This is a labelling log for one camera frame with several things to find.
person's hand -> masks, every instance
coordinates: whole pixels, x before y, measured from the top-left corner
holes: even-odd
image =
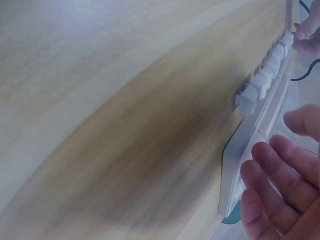
[[[320,141],[320,106],[284,115],[286,125]],[[320,158],[283,136],[257,143],[241,167],[242,223],[250,240],[320,239]]]
[[[309,17],[301,24],[295,23],[293,49],[320,57],[320,0],[313,1]]]

wood grain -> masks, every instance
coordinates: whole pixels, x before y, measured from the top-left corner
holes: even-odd
[[[286,1],[1,4],[0,239],[209,238]]]

